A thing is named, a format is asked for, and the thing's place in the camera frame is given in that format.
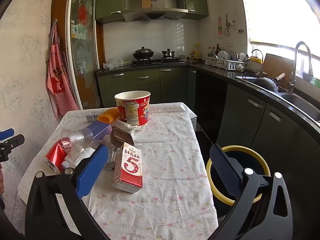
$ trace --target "gas stove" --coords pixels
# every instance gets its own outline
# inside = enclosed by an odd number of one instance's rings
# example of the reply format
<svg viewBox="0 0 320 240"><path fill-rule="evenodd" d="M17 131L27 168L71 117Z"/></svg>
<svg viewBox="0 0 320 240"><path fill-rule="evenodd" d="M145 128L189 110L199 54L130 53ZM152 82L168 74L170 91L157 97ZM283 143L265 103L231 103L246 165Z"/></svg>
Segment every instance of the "gas stove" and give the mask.
<svg viewBox="0 0 320 240"><path fill-rule="evenodd" d="M136 66L145 66L145 65L161 65L161 64L181 64L183 65L184 62L179 61L181 58L161 58L161 59L141 59L133 62L133 67Z"/></svg>

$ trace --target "white dish rack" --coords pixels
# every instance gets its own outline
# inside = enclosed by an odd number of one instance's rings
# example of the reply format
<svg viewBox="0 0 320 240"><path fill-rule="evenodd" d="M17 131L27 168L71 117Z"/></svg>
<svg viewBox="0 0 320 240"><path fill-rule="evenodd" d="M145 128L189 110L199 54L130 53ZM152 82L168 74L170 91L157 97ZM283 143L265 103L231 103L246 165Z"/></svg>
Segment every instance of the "white dish rack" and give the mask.
<svg viewBox="0 0 320 240"><path fill-rule="evenodd" d="M227 60L222 58L208 57L212 60L212 66L223 68L225 70L234 70L236 71L237 66L241 64L243 67L246 63L234 60Z"/></svg>

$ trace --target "yellow rim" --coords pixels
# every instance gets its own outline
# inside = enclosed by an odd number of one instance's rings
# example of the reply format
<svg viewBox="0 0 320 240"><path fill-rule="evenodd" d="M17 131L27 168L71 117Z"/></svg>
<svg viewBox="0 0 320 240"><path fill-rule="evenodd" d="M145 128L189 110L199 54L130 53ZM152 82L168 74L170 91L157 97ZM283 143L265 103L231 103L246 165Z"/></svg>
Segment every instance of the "yellow rim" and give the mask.
<svg viewBox="0 0 320 240"><path fill-rule="evenodd" d="M266 161L261 157L260 154L258 154L257 152L255 152L254 150L244 147L244 146L238 146L238 145L231 145L231 146L225 146L222 148L222 150L224 152L229 152L229 151L239 151L239 152L244 152L247 154L250 154L251 156L253 156L254 158L256 158L259 163L261 164L261 166L263 167L263 171L265 175L270 176L270 169L268 167L268 164L266 163ZM215 195L215 197L222 201L225 204L228 204L230 206L232 206L234 204L234 200L227 198L226 196L222 195L222 193L216 188L216 186L213 184L212 179L211 179L211 165L212 165L212 161L211 159L208 160L207 166L206 166L206 170L207 170L207 175L208 175L208 179L210 182L210 187L211 187L211 191L213 193L213 195ZM261 199L261 194L258 195L253 202L256 203L257 201L259 201Z"/></svg>

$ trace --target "silver screw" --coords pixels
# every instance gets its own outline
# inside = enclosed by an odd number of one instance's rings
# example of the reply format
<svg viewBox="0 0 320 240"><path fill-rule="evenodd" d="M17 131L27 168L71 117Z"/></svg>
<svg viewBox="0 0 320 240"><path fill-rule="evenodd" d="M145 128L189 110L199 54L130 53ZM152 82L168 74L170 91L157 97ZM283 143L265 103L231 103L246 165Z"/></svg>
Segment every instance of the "silver screw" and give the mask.
<svg viewBox="0 0 320 240"><path fill-rule="evenodd" d="M37 177L37 178L41 178L42 175L43 175L43 172L42 172L42 171L38 171L38 172L36 173L36 177Z"/></svg>
<svg viewBox="0 0 320 240"><path fill-rule="evenodd" d="M244 169L244 172L248 175L252 175L253 174L253 169L250 169L250 168L245 168Z"/></svg>
<svg viewBox="0 0 320 240"><path fill-rule="evenodd" d="M67 175L71 175L73 173L73 168L67 168L65 171L64 171L65 174Z"/></svg>
<svg viewBox="0 0 320 240"><path fill-rule="evenodd" d="M282 174L280 172L275 172L275 177L277 179L281 179L282 178Z"/></svg>

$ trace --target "milk carton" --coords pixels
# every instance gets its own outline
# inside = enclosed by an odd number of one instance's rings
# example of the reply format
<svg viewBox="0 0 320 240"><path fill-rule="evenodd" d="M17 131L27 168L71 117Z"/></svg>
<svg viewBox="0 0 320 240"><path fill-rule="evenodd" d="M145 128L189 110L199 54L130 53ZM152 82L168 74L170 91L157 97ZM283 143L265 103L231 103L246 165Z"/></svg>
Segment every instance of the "milk carton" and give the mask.
<svg viewBox="0 0 320 240"><path fill-rule="evenodd" d="M142 188L141 150L123 143L117 153L112 186L130 193Z"/></svg>

